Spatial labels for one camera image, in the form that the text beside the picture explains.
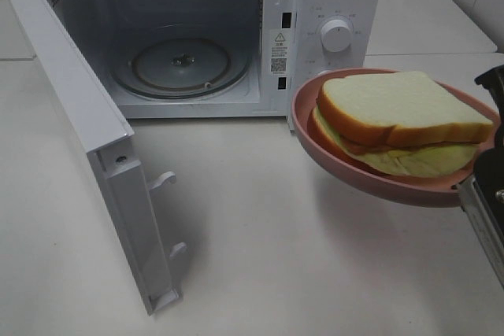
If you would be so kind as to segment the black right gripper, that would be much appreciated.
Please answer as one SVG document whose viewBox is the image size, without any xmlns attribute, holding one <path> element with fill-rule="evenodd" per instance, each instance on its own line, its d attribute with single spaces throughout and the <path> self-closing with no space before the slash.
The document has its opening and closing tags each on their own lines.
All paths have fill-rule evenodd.
<svg viewBox="0 0 504 336">
<path fill-rule="evenodd" d="M 504 106 L 504 83 L 503 83 L 504 65 L 491 68 L 487 72 L 477 76 L 474 79 L 476 85 L 482 86 L 486 89 L 495 105 L 497 106 L 501 120 L 499 126 L 494 134 L 494 148 L 499 153 L 503 153 L 503 139 L 504 139 L 504 124 L 503 124 L 503 106 Z"/>
</svg>

